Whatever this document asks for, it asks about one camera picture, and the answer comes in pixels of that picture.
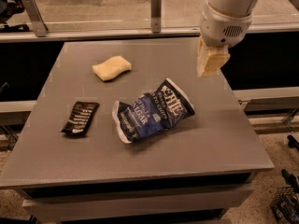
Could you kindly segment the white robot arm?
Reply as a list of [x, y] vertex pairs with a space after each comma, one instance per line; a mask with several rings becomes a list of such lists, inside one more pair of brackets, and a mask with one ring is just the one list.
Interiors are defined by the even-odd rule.
[[252, 23], [259, 0], [206, 0], [200, 18], [197, 74], [211, 77], [230, 59]]

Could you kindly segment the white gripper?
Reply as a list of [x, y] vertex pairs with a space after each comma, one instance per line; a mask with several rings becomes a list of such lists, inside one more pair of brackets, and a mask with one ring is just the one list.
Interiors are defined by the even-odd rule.
[[204, 4], [197, 51], [196, 70], [199, 77], [213, 76], [228, 62], [228, 47], [235, 46], [244, 38], [252, 22], [252, 10], [252, 3]]

